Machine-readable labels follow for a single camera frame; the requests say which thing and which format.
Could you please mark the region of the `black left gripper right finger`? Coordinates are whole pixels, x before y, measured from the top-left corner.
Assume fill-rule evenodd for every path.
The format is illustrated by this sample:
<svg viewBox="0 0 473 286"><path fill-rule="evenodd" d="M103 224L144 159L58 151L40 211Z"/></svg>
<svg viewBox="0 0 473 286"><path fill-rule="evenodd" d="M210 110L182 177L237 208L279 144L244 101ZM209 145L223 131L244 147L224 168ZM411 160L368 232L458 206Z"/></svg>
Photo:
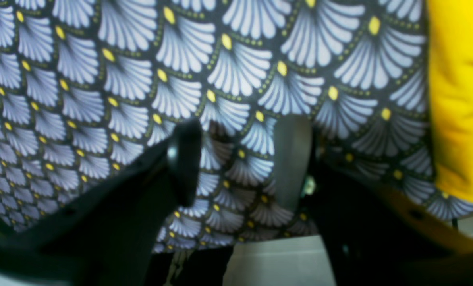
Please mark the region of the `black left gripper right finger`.
<svg viewBox="0 0 473 286"><path fill-rule="evenodd" d="M330 166L302 115L274 125L276 202L311 218L338 286L473 286L473 238L388 186Z"/></svg>

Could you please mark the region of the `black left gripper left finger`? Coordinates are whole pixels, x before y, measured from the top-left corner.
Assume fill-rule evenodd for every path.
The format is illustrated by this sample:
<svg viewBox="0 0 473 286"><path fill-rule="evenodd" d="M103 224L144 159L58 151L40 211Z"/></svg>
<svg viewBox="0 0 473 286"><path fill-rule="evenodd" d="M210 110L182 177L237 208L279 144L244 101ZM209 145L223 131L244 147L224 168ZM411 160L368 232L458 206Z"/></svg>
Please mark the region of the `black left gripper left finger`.
<svg viewBox="0 0 473 286"><path fill-rule="evenodd" d="M191 207L203 129L179 123L115 177L0 240L0 286L141 286L168 216Z"/></svg>

